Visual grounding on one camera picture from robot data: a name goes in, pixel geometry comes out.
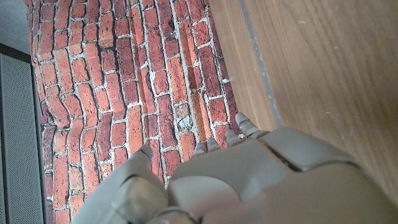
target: brick wallpaper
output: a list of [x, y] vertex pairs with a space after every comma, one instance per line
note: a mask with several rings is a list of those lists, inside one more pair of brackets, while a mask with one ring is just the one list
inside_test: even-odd
[[237, 113], [206, 0], [24, 0], [49, 222], [69, 223], [142, 144], [167, 185]]

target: metal grate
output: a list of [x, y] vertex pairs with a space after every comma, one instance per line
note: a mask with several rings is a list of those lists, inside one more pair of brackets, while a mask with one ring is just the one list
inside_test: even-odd
[[0, 55], [0, 77], [8, 221], [43, 223], [30, 65]]

